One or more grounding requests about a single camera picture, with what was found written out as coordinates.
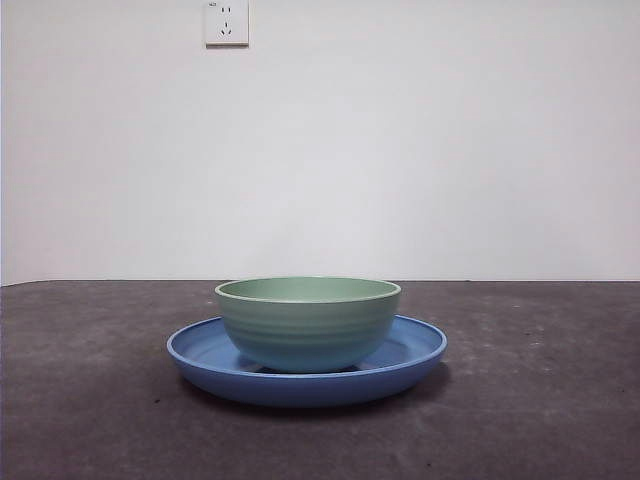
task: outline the blue plate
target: blue plate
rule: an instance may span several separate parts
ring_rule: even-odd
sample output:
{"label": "blue plate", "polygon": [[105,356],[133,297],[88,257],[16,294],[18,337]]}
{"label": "blue plate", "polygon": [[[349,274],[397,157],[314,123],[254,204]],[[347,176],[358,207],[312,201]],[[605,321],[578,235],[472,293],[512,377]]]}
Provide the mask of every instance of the blue plate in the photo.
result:
{"label": "blue plate", "polygon": [[167,349],[194,385],[238,402],[274,407],[328,407],[367,402],[415,385],[435,367],[447,337],[428,323],[396,315],[389,335],[373,354],[335,373],[285,374],[242,355],[222,318],[178,330]]}

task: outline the bowl rim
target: bowl rim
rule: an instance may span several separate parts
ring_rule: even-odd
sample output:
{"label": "bowl rim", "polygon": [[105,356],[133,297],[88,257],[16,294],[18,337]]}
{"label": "bowl rim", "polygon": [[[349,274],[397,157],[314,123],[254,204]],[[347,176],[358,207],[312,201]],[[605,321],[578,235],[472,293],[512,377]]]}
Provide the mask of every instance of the bowl rim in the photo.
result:
{"label": "bowl rim", "polygon": [[[259,298],[259,297],[246,297],[243,295],[233,295],[231,293],[223,292],[222,289],[233,284],[237,283],[245,283],[245,282],[253,282],[256,280],[284,280],[284,279],[293,279],[293,278],[321,278],[327,280],[359,280],[373,283],[381,283],[384,285],[388,285],[393,288],[392,291],[387,293],[380,293],[378,295],[368,295],[362,297],[351,297],[344,299],[318,299],[318,300],[289,300],[289,299],[279,299],[279,298]],[[256,277],[256,278],[244,278],[241,280],[232,280],[230,282],[225,282],[218,285],[214,292],[226,298],[231,298],[234,300],[243,300],[247,302],[260,302],[260,303],[283,303],[283,304],[331,304],[331,303],[352,303],[352,302],[364,302],[369,300],[377,300],[380,298],[393,297],[394,295],[399,295],[402,291],[400,285],[397,285],[392,282],[388,282],[386,280],[373,280],[371,278],[359,278],[359,277],[339,277],[339,276],[326,276],[326,275],[286,275],[282,277]]]}

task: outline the green bowl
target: green bowl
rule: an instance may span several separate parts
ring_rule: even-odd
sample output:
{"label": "green bowl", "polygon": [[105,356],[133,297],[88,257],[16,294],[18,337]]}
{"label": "green bowl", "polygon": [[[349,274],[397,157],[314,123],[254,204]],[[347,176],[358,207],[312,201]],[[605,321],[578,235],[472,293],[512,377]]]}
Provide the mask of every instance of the green bowl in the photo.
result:
{"label": "green bowl", "polygon": [[283,372],[333,372],[375,351],[400,287],[339,277],[239,280],[218,286],[224,327],[247,357]]}

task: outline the plate rim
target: plate rim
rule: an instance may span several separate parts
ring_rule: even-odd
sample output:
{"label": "plate rim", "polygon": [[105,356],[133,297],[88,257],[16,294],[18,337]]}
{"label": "plate rim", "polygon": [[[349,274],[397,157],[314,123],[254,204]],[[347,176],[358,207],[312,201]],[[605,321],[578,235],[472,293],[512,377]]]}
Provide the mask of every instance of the plate rim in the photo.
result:
{"label": "plate rim", "polygon": [[427,354],[427,355],[423,355],[421,357],[418,357],[414,360],[411,360],[410,362],[402,362],[402,363],[397,363],[394,365],[388,365],[386,367],[378,367],[378,368],[372,368],[370,370],[358,370],[355,372],[327,372],[327,373],[259,373],[259,372],[243,372],[240,370],[230,370],[227,368],[218,368],[218,367],[212,367],[211,365],[207,365],[205,363],[201,363],[201,362],[195,362],[193,360],[190,360],[189,358],[179,354],[174,348],[173,348],[173,341],[176,337],[178,337],[179,335],[181,335],[183,332],[185,332],[186,330],[192,329],[192,328],[196,328],[199,325],[205,324],[205,323],[210,323],[210,322],[215,322],[215,321],[222,321],[222,316],[217,316],[217,317],[212,317],[212,318],[208,318],[206,320],[201,320],[199,322],[195,322],[192,323],[191,325],[187,325],[186,327],[183,327],[179,330],[177,330],[176,332],[174,332],[173,334],[171,334],[171,336],[167,339],[167,350],[169,352],[169,355],[171,355],[175,360],[179,360],[182,363],[185,363],[189,366],[195,367],[195,368],[199,368],[201,370],[206,370],[208,372],[215,372],[215,373],[221,373],[221,374],[225,374],[225,375],[233,375],[233,376],[245,376],[245,377],[253,377],[253,378],[282,378],[282,379],[302,379],[302,378],[306,378],[306,379],[318,379],[318,378],[341,378],[341,377],[359,377],[359,376],[365,376],[365,375],[373,375],[373,374],[378,374],[378,373],[383,373],[383,372],[391,372],[394,370],[402,370],[404,368],[409,368],[412,367],[414,365],[419,365],[421,363],[424,362],[428,362],[429,360],[438,357],[439,355],[441,355],[445,349],[447,348],[447,336],[444,334],[444,332],[442,330],[440,330],[438,327],[436,327],[435,325],[432,325],[430,323],[427,322],[423,322],[422,320],[417,320],[415,318],[411,318],[411,317],[407,317],[405,315],[394,315],[394,318],[399,318],[401,320],[404,321],[408,321],[408,322],[413,322],[413,323],[417,323],[419,324],[421,327],[426,328],[426,329],[431,329],[432,331],[434,331],[439,337],[440,337],[440,345],[438,346],[438,348],[436,348],[433,352]]}

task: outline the electrical outlet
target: electrical outlet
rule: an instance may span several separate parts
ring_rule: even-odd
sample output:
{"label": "electrical outlet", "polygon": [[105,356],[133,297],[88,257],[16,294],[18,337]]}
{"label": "electrical outlet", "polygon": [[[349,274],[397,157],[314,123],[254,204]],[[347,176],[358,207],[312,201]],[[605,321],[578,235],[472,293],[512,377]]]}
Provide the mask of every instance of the electrical outlet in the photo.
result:
{"label": "electrical outlet", "polygon": [[249,0],[220,0],[204,6],[204,43],[249,45]]}

